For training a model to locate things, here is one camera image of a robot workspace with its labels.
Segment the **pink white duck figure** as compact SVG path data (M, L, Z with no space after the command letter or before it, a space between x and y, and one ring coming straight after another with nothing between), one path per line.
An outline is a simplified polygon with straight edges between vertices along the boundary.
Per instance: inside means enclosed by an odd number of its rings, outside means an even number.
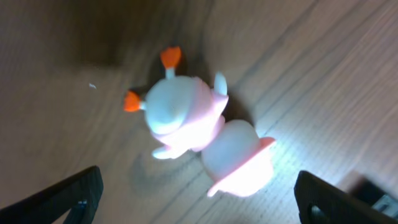
M206 173L213 180L207 196L225 192L248 197L266 186L274 169L269 149L272 137L259 137L242 119L225 120L229 96L224 75L216 73L209 87L201 78L177 75L183 59L180 47L160 53L165 77L141 98L129 90L126 112L143 111L153 138L162 146L152 151L156 159L176 159L187 151L200 152Z

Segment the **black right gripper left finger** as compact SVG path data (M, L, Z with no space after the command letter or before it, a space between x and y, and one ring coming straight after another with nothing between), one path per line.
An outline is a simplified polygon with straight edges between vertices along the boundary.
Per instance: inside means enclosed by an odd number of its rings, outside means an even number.
M64 223L91 224L103 189L100 168L91 166L2 208L1 223L53 223L67 213Z

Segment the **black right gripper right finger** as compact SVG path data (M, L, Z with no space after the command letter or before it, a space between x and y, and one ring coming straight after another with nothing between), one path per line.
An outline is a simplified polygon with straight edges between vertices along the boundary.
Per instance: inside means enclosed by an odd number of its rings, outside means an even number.
M397 198L363 175L346 178L347 191L301 170L294 186L301 223L397 224Z

